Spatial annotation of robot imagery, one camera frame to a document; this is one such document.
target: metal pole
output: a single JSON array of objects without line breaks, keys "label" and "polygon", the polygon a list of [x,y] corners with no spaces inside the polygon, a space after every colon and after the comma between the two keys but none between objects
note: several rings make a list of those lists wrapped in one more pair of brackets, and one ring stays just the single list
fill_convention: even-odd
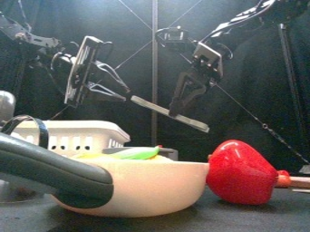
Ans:
[{"label": "metal pole", "polygon": [[[152,92],[150,92],[150,101],[153,104],[157,104],[157,43],[154,39],[154,33],[157,31],[157,22],[158,22],[158,8],[157,0],[152,0]],[[150,145],[157,145],[157,113],[150,111]]]},{"label": "metal pole", "polygon": [[283,57],[288,75],[288,82],[289,82],[289,92],[291,92],[291,99],[292,99],[292,106],[296,118],[296,126],[299,131],[299,139],[301,141],[303,152],[308,151],[308,139],[307,139],[307,132],[303,120],[303,108],[300,104],[300,94],[297,91],[297,84],[296,84],[296,76],[293,71],[293,65],[291,60],[291,45],[289,45],[289,38],[288,38],[288,27],[284,24],[277,26],[279,31],[279,39],[281,44],[283,50]]}]

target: plastic toy food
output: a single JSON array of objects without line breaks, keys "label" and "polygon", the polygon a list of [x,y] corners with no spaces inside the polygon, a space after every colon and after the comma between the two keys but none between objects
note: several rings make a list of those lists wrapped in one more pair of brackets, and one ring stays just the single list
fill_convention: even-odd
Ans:
[{"label": "plastic toy food", "polygon": [[260,205],[271,198],[277,172],[248,144],[228,140],[209,157],[205,182],[227,202]]}]

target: table surface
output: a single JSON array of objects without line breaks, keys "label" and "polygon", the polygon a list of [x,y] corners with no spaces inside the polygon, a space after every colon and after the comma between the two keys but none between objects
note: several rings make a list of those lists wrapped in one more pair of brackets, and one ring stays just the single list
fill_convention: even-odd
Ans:
[{"label": "table surface", "polygon": [[224,202],[205,188],[189,208],[138,218],[80,215],[42,195],[0,203],[0,232],[10,231],[310,231],[310,194],[276,188],[267,204],[241,206]]}]

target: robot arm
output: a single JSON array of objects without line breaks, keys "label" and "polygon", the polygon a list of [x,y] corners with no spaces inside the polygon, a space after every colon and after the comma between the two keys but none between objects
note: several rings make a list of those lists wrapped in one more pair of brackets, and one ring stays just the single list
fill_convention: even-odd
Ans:
[{"label": "robot arm", "polygon": [[76,57],[73,57],[72,55],[64,54],[65,47],[61,45],[58,39],[44,38],[32,34],[14,20],[5,17],[1,12],[0,31],[11,41],[34,47],[40,60],[50,62],[49,66],[52,71],[53,62],[56,60],[58,63],[70,65],[64,99],[64,103],[70,107],[76,108],[82,103],[85,95],[88,98],[100,101],[125,101],[125,98],[121,95],[92,81],[94,73],[108,73],[110,79],[122,87],[124,91],[129,92],[129,88],[114,70],[105,63],[97,61],[100,46],[106,43],[102,43],[92,36],[85,36],[84,42],[78,48],[78,53]]},{"label": "robot arm", "polygon": [[164,34],[162,44],[169,50],[181,53],[195,47],[191,67],[178,75],[169,116],[181,113],[189,102],[220,82],[223,60],[232,58],[236,47],[257,30],[272,24],[284,24],[299,16],[307,5],[308,1],[304,0],[260,0],[255,7],[237,14],[227,23],[219,24],[197,42],[188,39],[187,31],[180,27],[160,29],[157,39]]}]

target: black backdrop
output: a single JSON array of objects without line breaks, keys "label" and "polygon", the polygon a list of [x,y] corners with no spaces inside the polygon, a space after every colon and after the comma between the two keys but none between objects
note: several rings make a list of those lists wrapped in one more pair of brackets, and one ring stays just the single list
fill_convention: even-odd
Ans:
[{"label": "black backdrop", "polygon": [[[191,37],[201,37],[239,12],[252,7],[255,0],[158,1],[158,28],[181,25]],[[142,0],[23,0],[21,1],[32,33],[56,37],[62,43],[77,44],[85,35],[113,42],[106,63],[117,67],[117,74],[132,93],[150,100],[152,1]],[[18,1],[0,1],[1,12],[23,23]],[[303,106],[303,128],[308,128],[308,10],[289,24],[292,63]],[[15,114],[30,114],[50,119],[65,107],[62,95],[41,68],[23,66],[22,48],[0,34],[1,89],[17,96]],[[106,49],[98,60],[105,59]],[[188,68],[184,58],[158,47],[158,105],[168,108],[177,74]],[[58,75],[64,88],[66,75]],[[260,31],[243,43],[225,62],[220,86],[241,103],[253,116],[277,132],[285,142],[310,158],[308,140],[301,135],[296,119],[287,70],[277,36],[277,26]],[[260,123],[213,87],[187,113],[211,127],[209,133],[193,130],[177,121],[158,115],[157,143],[178,150],[180,160],[205,161],[220,142],[237,139],[248,142],[277,169],[296,170],[303,163],[289,150],[261,129]],[[114,103],[93,101],[77,109],[68,108],[57,120],[102,120],[114,122],[130,135],[125,146],[150,145],[150,112],[129,101]]]}]

